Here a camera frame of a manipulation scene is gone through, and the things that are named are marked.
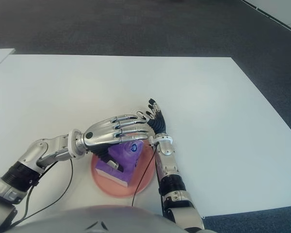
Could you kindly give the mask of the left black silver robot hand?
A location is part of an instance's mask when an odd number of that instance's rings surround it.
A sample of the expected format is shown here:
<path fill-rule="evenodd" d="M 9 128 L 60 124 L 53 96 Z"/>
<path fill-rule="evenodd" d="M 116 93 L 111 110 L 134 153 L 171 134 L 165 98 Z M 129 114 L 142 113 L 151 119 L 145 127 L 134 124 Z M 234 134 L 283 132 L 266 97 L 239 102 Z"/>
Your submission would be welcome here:
<path fill-rule="evenodd" d="M 113 169 L 123 172 L 121 163 L 109 154 L 109 147 L 148 139 L 149 128 L 145 123 L 137 115 L 114 116 L 90 126 L 76 140 L 76 145 L 86 152 L 90 151 Z"/>

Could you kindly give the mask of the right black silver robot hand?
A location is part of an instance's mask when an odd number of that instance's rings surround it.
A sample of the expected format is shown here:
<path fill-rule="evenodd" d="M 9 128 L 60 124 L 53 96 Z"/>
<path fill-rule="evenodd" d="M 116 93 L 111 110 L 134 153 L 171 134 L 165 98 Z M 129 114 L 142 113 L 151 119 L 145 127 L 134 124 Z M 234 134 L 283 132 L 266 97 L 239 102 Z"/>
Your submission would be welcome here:
<path fill-rule="evenodd" d="M 146 111 L 143 113 L 138 111 L 137 116 L 147 123 L 155 134 L 166 134 L 166 124 L 159 105 L 154 99 L 150 99 L 148 103 L 151 112 Z"/>

